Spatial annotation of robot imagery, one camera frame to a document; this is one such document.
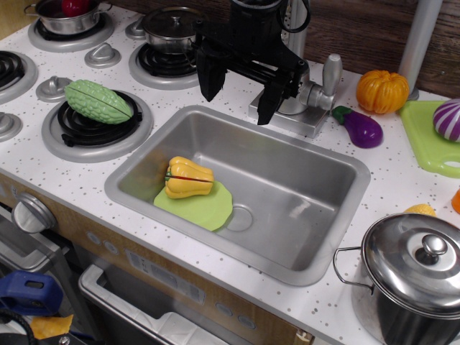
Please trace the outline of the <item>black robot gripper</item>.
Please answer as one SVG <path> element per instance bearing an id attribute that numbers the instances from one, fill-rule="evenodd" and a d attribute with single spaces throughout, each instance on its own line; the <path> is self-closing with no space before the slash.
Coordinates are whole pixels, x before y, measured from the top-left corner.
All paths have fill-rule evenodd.
<path id="1" fill-rule="evenodd" d="M 269 124 L 284 98 L 298 94 L 303 59 L 282 41 L 287 1 L 231 1 L 228 22 L 196 21 L 195 58 L 198 81 L 205 100 L 212 101 L 231 70 L 264 86 L 257 107 L 258 125 Z"/>

